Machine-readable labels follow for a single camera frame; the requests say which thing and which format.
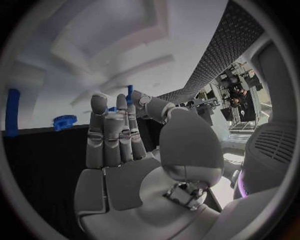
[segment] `white ceiling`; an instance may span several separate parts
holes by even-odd
[[[182,88],[226,4],[227,0],[67,0],[32,34],[16,60],[16,66],[26,67],[23,72],[15,68],[14,75],[28,86],[21,89],[20,102],[27,104],[19,106],[19,128],[50,127],[53,118],[66,114],[76,115],[77,124],[88,124],[89,98],[95,92],[107,94],[112,107],[130,84],[152,96]],[[20,78],[24,71],[27,75]],[[9,80],[7,87],[17,88],[16,82],[16,77]]]

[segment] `vent grille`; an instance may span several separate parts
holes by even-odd
[[[292,132],[265,129],[255,140],[254,147],[263,155],[289,164],[294,152],[296,136]]]

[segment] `blue object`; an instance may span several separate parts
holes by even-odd
[[[117,108],[115,106],[108,109],[109,112],[116,112]]]
[[[15,137],[18,131],[18,110],[20,92],[17,89],[9,89],[5,112],[5,135]]]
[[[132,99],[131,99],[131,94],[134,91],[134,86],[128,85],[127,88],[128,88],[128,95],[126,96],[127,104],[133,104]]]
[[[73,127],[73,123],[77,122],[75,115],[62,115],[53,119],[53,126],[56,132],[62,129],[69,129]]]

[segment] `purple light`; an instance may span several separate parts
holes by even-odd
[[[243,180],[242,180],[242,171],[240,171],[240,173],[238,174],[238,177],[237,177],[237,186],[238,186],[238,190],[241,194],[241,197],[244,199],[247,197],[246,195],[246,192],[244,190],[244,183],[243,183]]]

